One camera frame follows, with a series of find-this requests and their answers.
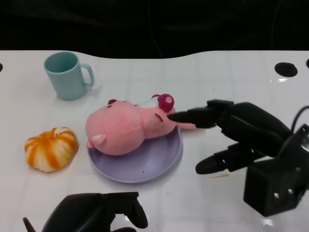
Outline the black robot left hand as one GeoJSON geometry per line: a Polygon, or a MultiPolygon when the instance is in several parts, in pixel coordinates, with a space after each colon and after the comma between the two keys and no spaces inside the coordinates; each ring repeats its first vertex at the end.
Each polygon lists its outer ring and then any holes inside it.
{"type": "Polygon", "coordinates": [[[44,232],[110,232],[117,214],[140,229],[148,227],[138,192],[81,193],[65,197],[50,215],[44,232]]]}

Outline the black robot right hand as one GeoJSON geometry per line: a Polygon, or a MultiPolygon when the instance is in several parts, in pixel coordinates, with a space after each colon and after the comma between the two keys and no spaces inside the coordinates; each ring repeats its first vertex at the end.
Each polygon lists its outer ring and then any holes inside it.
{"type": "Polygon", "coordinates": [[[309,189],[309,127],[287,127],[258,106],[223,100],[169,115],[197,128],[219,127],[235,143],[202,160],[196,173],[247,168],[243,199],[268,217],[294,209],[309,189]]]}

